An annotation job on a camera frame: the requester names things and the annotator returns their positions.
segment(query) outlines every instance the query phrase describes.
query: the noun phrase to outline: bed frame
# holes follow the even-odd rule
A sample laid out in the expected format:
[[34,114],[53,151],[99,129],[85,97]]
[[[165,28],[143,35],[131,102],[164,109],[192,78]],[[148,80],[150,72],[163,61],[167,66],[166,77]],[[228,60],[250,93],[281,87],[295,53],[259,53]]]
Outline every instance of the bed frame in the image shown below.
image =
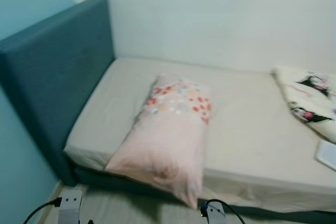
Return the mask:
[[[73,164],[63,152],[82,108],[113,63],[107,0],[87,0],[0,41],[0,81],[15,110],[57,176],[77,183],[177,200],[131,180]],[[236,207],[241,214],[335,224],[329,212],[281,214]]]

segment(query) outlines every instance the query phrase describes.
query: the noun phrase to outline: floral pattern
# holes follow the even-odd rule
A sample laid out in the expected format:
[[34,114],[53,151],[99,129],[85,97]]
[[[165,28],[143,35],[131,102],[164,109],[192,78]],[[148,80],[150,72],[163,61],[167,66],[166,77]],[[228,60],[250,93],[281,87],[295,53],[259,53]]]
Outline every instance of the floral pattern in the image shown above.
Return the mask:
[[161,112],[193,112],[208,125],[212,105],[208,97],[202,96],[197,83],[179,79],[160,87],[154,85],[144,109],[154,115]]

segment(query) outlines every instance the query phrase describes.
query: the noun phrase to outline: baseboard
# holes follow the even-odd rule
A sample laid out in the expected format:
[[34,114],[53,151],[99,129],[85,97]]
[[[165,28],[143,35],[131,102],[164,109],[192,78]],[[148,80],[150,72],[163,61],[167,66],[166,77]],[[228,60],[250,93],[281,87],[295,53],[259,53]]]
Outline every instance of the baseboard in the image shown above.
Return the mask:
[[[49,196],[48,201],[53,200],[55,198],[57,198],[59,196],[59,194],[61,193],[63,188],[63,183],[61,181],[57,182],[57,184],[55,185],[52,193]],[[37,219],[37,224],[44,224],[44,222],[46,221],[51,209],[53,208],[53,206],[47,206],[44,208],[44,210],[40,213],[40,216]]]

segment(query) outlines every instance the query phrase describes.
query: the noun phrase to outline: pillow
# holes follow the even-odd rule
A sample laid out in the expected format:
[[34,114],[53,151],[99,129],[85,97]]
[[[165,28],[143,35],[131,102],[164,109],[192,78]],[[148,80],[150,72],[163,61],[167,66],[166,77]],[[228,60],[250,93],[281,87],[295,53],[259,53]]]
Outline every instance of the pillow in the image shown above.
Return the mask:
[[209,89],[160,75],[125,141],[105,170],[171,192],[196,209],[211,103]]

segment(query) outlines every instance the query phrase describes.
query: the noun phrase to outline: floor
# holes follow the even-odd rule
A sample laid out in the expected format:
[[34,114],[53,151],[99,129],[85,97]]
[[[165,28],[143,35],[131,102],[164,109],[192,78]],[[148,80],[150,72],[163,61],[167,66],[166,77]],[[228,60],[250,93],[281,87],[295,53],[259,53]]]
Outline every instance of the floor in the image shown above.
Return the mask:
[[[80,223],[87,224],[90,219],[94,224],[207,224],[206,218],[199,211],[183,205],[162,202],[144,196],[113,193],[91,189],[79,185],[83,191],[80,208]],[[227,214],[225,224],[239,224],[239,219]],[[244,217],[246,224],[298,224],[280,220],[261,220]],[[58,208],[52,208],[44,224],[57,224]]]

